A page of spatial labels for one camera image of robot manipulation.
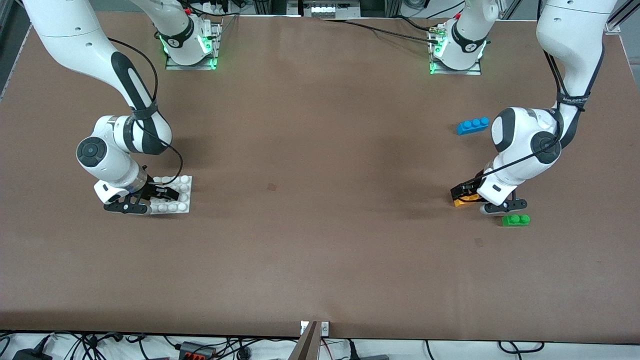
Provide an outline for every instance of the white lego plate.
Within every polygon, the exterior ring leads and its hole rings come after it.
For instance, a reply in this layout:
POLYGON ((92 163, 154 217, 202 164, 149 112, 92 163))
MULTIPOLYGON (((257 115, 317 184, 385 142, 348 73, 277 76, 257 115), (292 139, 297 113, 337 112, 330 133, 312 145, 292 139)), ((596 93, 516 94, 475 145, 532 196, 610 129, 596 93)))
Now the white lego plate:
MULTIPOLYGON (((157 183, 165 183, 172 177, 154 177, 157 183)), ((151 198, 151 215, 188 213, 191 207, 191 176, 183 175, 167 185, 180 193, 177 201, 151 198)))

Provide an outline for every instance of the black cable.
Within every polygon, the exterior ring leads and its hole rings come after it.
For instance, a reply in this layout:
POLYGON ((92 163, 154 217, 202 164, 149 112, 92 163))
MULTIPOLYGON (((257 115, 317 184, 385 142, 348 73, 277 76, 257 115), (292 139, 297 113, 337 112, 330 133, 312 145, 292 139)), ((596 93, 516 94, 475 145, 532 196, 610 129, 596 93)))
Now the black cable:
POLYGON ((349 342, 349 349, 351 350, 351 356, 349 360, 360 360, 360 356, 358 355, 358 350, 356 350, 356 345, 353 343, 353 340, 347 339, 349 342))
POLYGON ((464 1, 460 1, 459 3, 455 4, 454 6, 452 6, 450 8, 446 8, 446 9, 442 10, 441 12, 436 12, 433 15, 425 17, 425 19, 430 19, 430 18, 432 18, 432 17, 434 17, 436 15, 440 15, 441 13, 448 12, 449 10, 451 10, 453 8, 457 8, 458 6, 460 6, 460 5, 464 4, 464 3, 465 3, 464 1))
MULTIPOLYGON (((298 343, 298 340, 293 340, 293 339, 263 339, 263 340, 272 341, 274 343, 278 343, 280 341, 293 341, 294 343, 298 343)), ((338 343, 339 343, 339 341, 332 341, 332 342, 327 341, 327 344, 329 344, 329 345, 338 344, 338 343)))
POLYGON ((35 348, 33 348, 33 353, 40 356, 42 355, 42 352, 44 351, 44 347, 47 344, 47 341, 49 340, 49 338, 51 337, 51 334, 45 336, 44 338, 42 338, 42 340, 40 340, 40 342, 38 343, 38 345, 36 345, 35 348))
POLYGON ((424 26, 420 26, 418 24, 416 24, 415 22, 413 22, 411 19, 409 19, 408 17, 398 14, 396 16, 392 16, 392 18, 396 18, 396 19, 403 19, 404 21, 408 22, 411 26, 413 26, 414 28, 418 29, 418 30, 422 30, 422 31, 429 31, 429 28, 425 28, 424 26))
POLYGON ((227 356, 229 356, 229 355, 233 355, 234 353, 236 353, 236 352, 240 351, 240 349, 241 349, 241 348, 246 348, 246 347, 248 347, 249 345, 252 345, 252 344, 257 343, 258 341, 262 341, 262 339, 253 340, 253 341, 248 342, 248 343, 246 343, 246 344, 244 344, 244 345, 241 345, 239 348, 237 348, 237 349, 235 349, 235 350, 232 350, 230 353, 225 354, 225 355, 223 355, 223 356, 219 357, 218 359, 223 359, 223 358, 225 358, 225 357, 227 357, 227 356))
POLYGON ((167 337, 166 337, 166 335, 162 335, 162 337, 164 338, 164 340, 165 340, 166 342, 168 342, 168 343, 169 343, 169 345, 171 345, 171 346, 173 346, 173 347, 176 347, 176 346, 178 345, 178 344, 174 344, 174 343, 172 343, 172 342, 169 340, 169 338, 167 338, 167 337))
POLYGON ((142 340, 138 342, 138 345, 140 346, 140 352, 142 353, 142 357, 144 357, 145 360, 149 360, 149 356, 147 356, 147 353, 145 352, 145 348, 142 347, 142 340))
MULTIPOLYGON (((133 47, 133 46, 131 46, 131 45, 129 45, 129 44, 127 44, 127 43, 125 43, 125 42, 122 42, 122 41, 120 41, 120 40, 116 40, 116 39, 114 39, 114 38, 108 38, 108 39, 109 39, 109 41, 112 41, 112 42, 114 42, 114 43, 116 43, 116 44, 120 44, 120 45, 122 45, 122 46, 126 46, 126 47, 128 47, 129 49, 131 49, 131 50, 135 51, 135 52, 136 52, 136 53, 138 53, 140 56, 142 56, 142 57, 147 61, 147 63, 149 63, 149 65, 151 66, 151 70, 152 70, 152 71, 153 71, 153 73, 154 73, 154 95, 153 95, 153 97, 151 98, 151 101, 152 101, 152 102, 153 102, 153 101, 155 101, 155 100, 156 100, 156 95, 157 95, 157 90, 158 90, 158 73, 157 73, 157 71, 156 71, 156 67, 155 67, 155 66, 154 66, 154 64, 151 62, 151 60, 147 57, 147 55, 145 55, 145 53, 143 53, 142 51, 140 51, 140 50, 136 49, 135 47, 133 47)), ((182 168, 183 168, 183 166, 184 166, 184 160, 182 159, 182 154, 181 154, 178 150, 176 150, 173 146, 171 146, 171 144, 170 144, 170 143, 168 143, 168 142, 166 142, 166 141, 164 141, 164 140, 160 139, 159 137, 157 137, 156 135, 154 135, 153 133, 151 133, 150 131, 148 131, 147 129, 145 129, 145 128, 144 128, 144 126, 142 126, 142 125, 140 124, 140 121, 139 121, 138 119, 134 119, 134 121, 135 121, 136 125, 138 125, 138 127, 139 127, 139 128, 140 128, 140 129, 145 133, 145 134, 147 134, 147 135, 151 136, 154 140, 158 141, 158 142, 159 142, 159 143, 161 143, 163 146, 168 147, 169 149, 171 149, 171 150, 172 150, 173 152, 175 152, 175 154, 178 156, 178 159, 180 159, 180 167, 178 168, 178 171, 175 173, 175 176, 173 177, 173 179, 171 179, 171 180, 167 181, 166 183, 158 183, 157 185, 159 185, 159 186, 166 186, 166 185, 171 184, 172 182, 174 182, 174 181, 175 181, 175 180, 180 176, 180 173, 182 172, 182 168)))
POLYGON ((71 357, 69 359, 73 360, 76 350, 78 350, 78 348, 80 347, 80 342, 81 342, 80 339, 76 340, 76 342, 73 345, 71 345, 71 347, 69 348, 69 351, 67 352, 67 354, 62 360, 67 360, 67 356, 69 356, 69 354, 71 354, 71 357))
POLYGON ((433 358, 433 354, 431 353, 431 347, 429 346, 429 340, 424 340, 424 343, 427 345, 427 353, 429 354, 429 358, 431 360, 436 360, 433 358))
POLYGON ((238 354, 240 354, 240 349, 242 349, 242 340, 238 339, 238 343, 240 344, 240 347, 238 348, 238 351, 236 352, 236 360, 240 360, 240 358, 238 357, 238 354))
POLYGON ((151 97, 151 101, 155 101, 156 100, 156 95, 158 93, 158 73, 156 71, 156 67, 151 62, 151 60, 149 60, 149 58, 147 57, 147 55, 145 55, 145 53, 143 53, 142 51, 136 49, 135 47, 133 47, 133 46, 131 46, 131 45, 125 43, 125 42, 122 42, 120 40, 116 40, 114 38, 107 38, 107 39, 109 39, 110 42, 114 42, 116 44, 120 44, 122 46, 128 47, 129 49, 135 51, 140 56, 142 56, 149 63, 149 65, 151 66, 151 70, 154 72, 154 95, 151 97))
POLYGON ((0 338, 0 341, 3 341, 5 339, 6 339, 6 344, 4 344, 2 351, 0 351, 0 357, 4 354, 4 352, 6 351, 6 348, 8 348, 9 344, 11 343, 11 338, 9 337, 9 335, 5 334, 2 338, 0 338))
POLYGON ((532 354, 532 353, 534 353, 534 352, 539 352, 540 350, 544 349, 544 348, 545 348, 545 342, 544 342, 544 341, 541 341, 541 342, 540 342, 540 346, 539 346, 539 347, 537 347, 537 348, 533 348, 533 349, 531 349, 531 350, 520 350, 520 349, 516 346, 516 343, 514 343, 513 341, 509 341, 509 340, 507 340, 507 341, 503 341, 503 340, 500 340, 500 341, 498 341, 498 347, 499 347, 499 348, 500 348, 500 350, 502 350, 503 352, 505 352, 505 353, 507 353, 507 354, 511 354, 511 355, 517 355, 517 356, 518 356, 518 360, 522 360, 522 354, 532 354), (509 343, 509 344, 513 347, 513 350, 507 350, 507 349, 505 349, 505 348, 502 346, 502 343, 503 343, 503 342, 509 343))
POLYGON ((369 29, 369 30, 373 30, 373 31, 379 31, 380 33, 385 33, 385 34, 389 34, 389 35, 394 35, 394 36, 396 36, 396 37, 408 38, 408 39, 411 39, 411 40, 418 40, 418 41, 428 42, 428 43, 430 43, 430 44, 437 44, 437 43, 438 43, 436 40, 432 40, 432 39, 425 39, 425 38, 413 37, 413 36, 405 35, 405 34, 394 33, 393 31, 384 30, 384 29, 378 29, 378 28, 374 28, 374 27, 369 26, 369 25, 359 24, 359 23, 357 23, 357 22, 341 21, 341 23, 343 23, 343 24, 351 24, 351 25, 355 25, 355 26, 360 26, 361 28, 365 28, 365 29, 369 29))
POLYGON ((87 357, 89 358, 89 360, 94 360, 91 357, 90 350, 94 345, 98 346, 97 338, 95 337, 95 335, 91 335, 89 338, 87 338, 87 336, 83 336, 82 346, 84 348, 84 355, 82 356, 82 360, 86 359, 87 357))

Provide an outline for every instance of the blue lego brick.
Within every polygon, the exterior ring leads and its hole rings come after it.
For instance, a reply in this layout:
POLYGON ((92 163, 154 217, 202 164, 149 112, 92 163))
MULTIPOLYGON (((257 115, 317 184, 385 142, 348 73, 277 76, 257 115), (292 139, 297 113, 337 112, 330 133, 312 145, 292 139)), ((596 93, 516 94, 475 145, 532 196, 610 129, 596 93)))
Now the blue lego brick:
POLYGON ((481 119, 463 121, 458 125, 456 130, 458 131, 458 135, 466 135, 482 131, 486 129, 487 126, 489 126, 489 119, 483 117, 481 119))

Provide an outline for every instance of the mounting plate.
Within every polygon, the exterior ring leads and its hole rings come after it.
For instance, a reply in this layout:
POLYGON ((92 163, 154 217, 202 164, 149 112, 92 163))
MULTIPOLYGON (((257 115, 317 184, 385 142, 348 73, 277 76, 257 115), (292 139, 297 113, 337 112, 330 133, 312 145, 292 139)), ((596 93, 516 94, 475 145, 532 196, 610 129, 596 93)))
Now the mounting plate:
MULTIPOLYGON (((437 40, 441 42, 443 40, 444 35, 440 34, 432 34, 427 31, 427 38, 430 40, 437 40)), ((429 73, 430 74, 447 74, 447 75, 482 75, 480 68, 480 60, 476 60, 476 63, 467 70, 454 70, 450 67, 447 67, 438 59, 433 56, 433 53, 439 47, 438 44, 429 43, 429 73)))
POLYGON ((222 22, 211 24, 211 52, 193 65, 180 65, 173 61, 169 55, 166 54, 166 64, 164 68, 166 70, 216 70, 218 66, 218 54, 220 53, 220 38, 222 36, 222 22))

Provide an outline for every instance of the lego brick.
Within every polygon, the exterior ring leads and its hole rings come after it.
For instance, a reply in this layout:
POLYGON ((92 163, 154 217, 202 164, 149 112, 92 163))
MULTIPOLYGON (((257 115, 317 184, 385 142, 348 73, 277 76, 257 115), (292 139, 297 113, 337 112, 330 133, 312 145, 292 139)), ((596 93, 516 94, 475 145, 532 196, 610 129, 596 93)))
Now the lego brick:
POLYGON ((502 226, 527 226, 530 221, 528 215, 507 215, 502 217, 502 226))
POLYGON ((473 194, 471 196, 462 196, 462 197, 460 197, 460 200, 458 200, 458 199, 453 200, 453 204, 457 208, 458 206, 471 204, 471 202, 465 202, 465 201, 476 201, 477 199, 480 199, 480 195, 478 195, 478 194, 473 194))
POLYGON ((467 135, 471 133, 477 133, 489 126, 489 118, 483 117, 481 119, 466 120, 458 124, 456 128, 458 135, 467 135))
MULTIPOLYGON (((170 176, 154 177, 154 181, 157 183, 167 182, 171 179, 170 176)), ((191 176, 183 175, 167 185, 180 193, 177 201, 151 198, 151 215, 188 213, 191 205, 191 181, 191 176)))

